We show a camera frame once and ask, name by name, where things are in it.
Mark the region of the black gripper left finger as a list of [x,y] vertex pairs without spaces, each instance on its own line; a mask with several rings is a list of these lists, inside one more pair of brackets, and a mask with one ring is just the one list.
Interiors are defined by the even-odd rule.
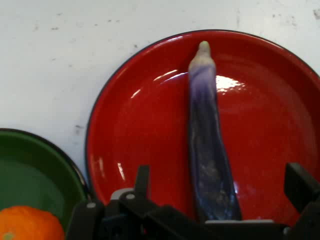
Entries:
[[135,185],[104,205],[79,203],[73,211],[67,240],[204,240],[206,229],[170,205],[149,197],[150,168],[138,168]]

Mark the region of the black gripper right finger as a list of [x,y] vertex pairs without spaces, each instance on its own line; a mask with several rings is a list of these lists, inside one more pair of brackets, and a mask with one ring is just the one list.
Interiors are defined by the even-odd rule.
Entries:
[[300,216],[286,234],[287,240],[320,238],[320,182],[299,163],[287,163],[284,193]]

